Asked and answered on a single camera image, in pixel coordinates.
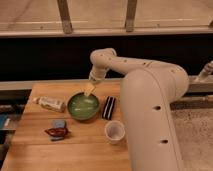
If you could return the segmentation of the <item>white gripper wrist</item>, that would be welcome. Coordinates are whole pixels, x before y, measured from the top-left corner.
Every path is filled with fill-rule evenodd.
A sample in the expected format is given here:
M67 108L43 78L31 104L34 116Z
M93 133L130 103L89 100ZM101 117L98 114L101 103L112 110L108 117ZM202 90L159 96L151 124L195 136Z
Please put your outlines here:
M92 83L100 83L106 76L104 70L93 68L89 74L89 80ZM84 95L89 96L94 90L95 86L92 83L87 83L84 88Z

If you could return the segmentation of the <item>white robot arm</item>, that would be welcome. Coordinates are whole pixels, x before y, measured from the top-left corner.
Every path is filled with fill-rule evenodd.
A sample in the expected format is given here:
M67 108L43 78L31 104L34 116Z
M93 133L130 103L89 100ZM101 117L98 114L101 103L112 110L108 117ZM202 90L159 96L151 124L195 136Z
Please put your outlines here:
M184 171L170 104L187 92L187 72L177 64L119 57L112 48L93 51L90 61L94 84L110 70L124 75L120 108L132 171Z

